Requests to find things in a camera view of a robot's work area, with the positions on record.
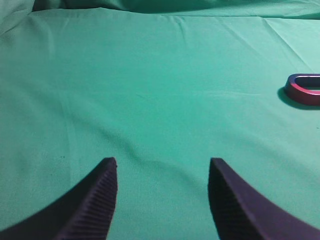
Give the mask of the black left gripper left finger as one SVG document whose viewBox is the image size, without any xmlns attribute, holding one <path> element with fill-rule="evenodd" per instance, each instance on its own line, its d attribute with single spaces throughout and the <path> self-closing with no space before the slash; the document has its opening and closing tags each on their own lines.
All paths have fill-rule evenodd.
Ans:
<svg viewBox="0 0 320 240">
<path fill-rule="evenodd" d="M 0 232 L 2 240 L 105 240 L 116 209 L 117 162 L 104 158 L 47 207 Z"/>
</svg>

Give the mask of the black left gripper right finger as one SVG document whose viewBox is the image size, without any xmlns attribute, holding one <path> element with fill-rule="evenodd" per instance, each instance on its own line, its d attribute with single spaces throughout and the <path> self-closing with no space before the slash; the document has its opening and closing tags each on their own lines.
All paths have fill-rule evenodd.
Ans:
<svg viewBox="0 0 320 240">
<path fill-rule="evenodd" d="M 222 158 L 211 158 L 208 200 L 221 240 L 318 240 L 320 230 L 260 194 Z"/>
</svg>

